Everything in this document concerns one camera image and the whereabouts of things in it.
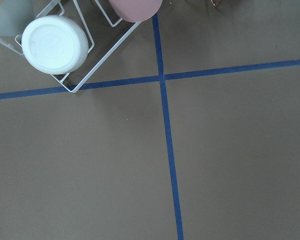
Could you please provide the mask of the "light blue cup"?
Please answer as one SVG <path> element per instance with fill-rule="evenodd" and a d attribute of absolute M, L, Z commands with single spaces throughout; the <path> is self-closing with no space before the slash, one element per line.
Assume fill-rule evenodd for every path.
<path fill-rule="evenodd" d="M 22 34 L 34 19 L 32 0 L 0 0 L 0 36 Z"/>

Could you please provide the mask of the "white cup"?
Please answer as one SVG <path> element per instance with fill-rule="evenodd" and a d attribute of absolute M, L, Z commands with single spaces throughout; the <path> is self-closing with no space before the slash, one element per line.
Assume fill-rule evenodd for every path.
<path fill-rule="evenodd" d="M 21 37 L 26 60 L 38 71 L 50 75 L 71 73 L 88 56 L 88 38 L 70 18 L 48 15 L 32 21 Z"/>

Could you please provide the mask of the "pink cup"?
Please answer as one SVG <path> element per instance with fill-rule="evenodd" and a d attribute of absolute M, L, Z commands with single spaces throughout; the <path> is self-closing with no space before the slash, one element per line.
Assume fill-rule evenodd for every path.
<path fill-rule="evenodd" d="M 157 13 L 162 2 L 162 0 L 109 0 L 115 13 L 131 23 L 150 19 Z"/>

